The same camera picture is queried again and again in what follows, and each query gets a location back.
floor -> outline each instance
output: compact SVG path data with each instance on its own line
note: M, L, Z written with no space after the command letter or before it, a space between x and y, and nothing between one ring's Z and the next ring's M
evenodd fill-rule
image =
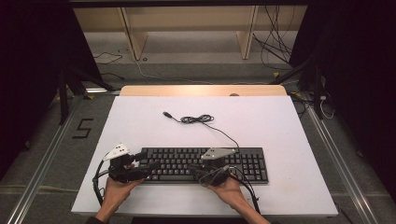
M265 39L268 33L258 32L256 36ZM287 32L284 35L286 45L292 48L295 36L295 32ZM234 32L152 33L149 34L138 64L132 61L123 34L86 34L86 37L93 56L97 57L95 60L104 81L115 86L268 83L274 80L276 74L283 75L290 69L277 57L266 51L262 53L261 46L255 41L249 59L242 60ZM297 80L298 77L294 77L283 85L287 91L298 91L295 85ZM96 88L91 83L86 83L86 86ZM309 92L299 94L305 99L310 97ZM46 170L37 170L43 173L42 179L31 201L25 204L22 223L83 223L86 220L85 217L72 214L70 209L116 94L89 95L91 97L70 99L73 118L66 127L58 125L60 104L58 99L53 100L30 139L30 149L21 152L0 182L0 223L6 223L14 207L21 204L20 197L31 185L32 176L36 176L37 168L43 165L42 159L48 156L48 151L54 145L56 149ZM334 202L344 214L340 210L337 217L330 218L268 219L284 224L396 223L394 201L370 164L359 156L359 147L336 111L332 119L316 120L316 115L308 105L295 102L295 107L296 113L300 113L301 123ZM331 105L324 104L323 110L327 116L331 116ZM87 138L76 138L81 136L78 127L83 119L92 119L84 123L91 129L90 134ZM52 139L59 132L64 135L59 142L54 143ZM340 171L343 162L353 181L346 180L348 174ZM362 196L363 201L356 201L356 194ZM369 210L361 209L357 206L359 203L367 203ZM130 217L114 217L111 223L130 221Z

table surface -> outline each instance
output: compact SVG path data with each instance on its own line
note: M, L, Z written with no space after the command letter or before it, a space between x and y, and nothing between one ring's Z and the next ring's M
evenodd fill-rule
M298 6L330 0L69 0L72 7Z
M264 96L287 95L279 85L161 85L125 86L120 96Z
M163 90L163 86L148 87L153 88ZM264 90L272 87L250 88ZM127 89L131 93L130 88L121 92L128 92ZM263 215L336 216L332 197L289 96L244 96L242 91L237 93L240 96L159 97L152 94L116 97L72 212L92 215L98 211L92 178L100 160L118 143L125 144L132 154L139 152L141 147L234 147L234 142L204 125L182 125L164 117L162 112L167 111L176 118L210 114L215 117L211 125L232 136L240 147L263 148L270 183L253 186L260 197ZM105 162L103 170L107 167L108 162ZM104 176L99 188L105 181ZM244 188L242 191L251 201L248 191ZM199 184L140 185L120 207L118 214L136 217L239 217L212 191Z

black keyboard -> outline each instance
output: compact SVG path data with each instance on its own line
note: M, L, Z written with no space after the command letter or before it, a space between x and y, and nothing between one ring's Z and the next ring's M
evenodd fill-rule
M143 147L142 152L148 153L146 160L139 166L148 165L152 161L160 161L160 169L153 170L144 184L190 184L198 183L188 169L189 164L202 164L201 156L209 147ZM230 169L239 179L250 184L267 184L268 174L265 167L264 154L261 147L240 147L233 155L225 157L225 163L238 168L243 174Z

keyboard cable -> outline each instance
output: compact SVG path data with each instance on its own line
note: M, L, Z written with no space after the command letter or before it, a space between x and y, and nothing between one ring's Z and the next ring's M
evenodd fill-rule
M213 127L211 127L210 125L206 124L207 122L212 121L212 120L215 119L215 117L213 117L213 116L210 116L210 115L201 115L201 116L198 117L198 118L194 118L194 117L183 117L183 118L181 118L180 120L178 120L178 119L175 119L174 117L172 117L172 115L170 115L168 112L163 112L163 114L164 114L166 117L168 117L169 119L174 119L175 121L177 121L177 122L179 122L179 123L185 123L185 124L192 124L192 123L198 123L198 122L199 122L199 123L202 123L202 124L204 124L204 125L205 125L206 127L208 127L208 128L211 128L211 129L216 130L216 131L218 131L218 132L220 132L220 133L223 133L223 134L224 134L225 136L227 136L230 140L232 140L233 142L235 142L236 147L239 149L238 143L237 143L235 140L233 140L227 133L223 132L222 130L213 128Z

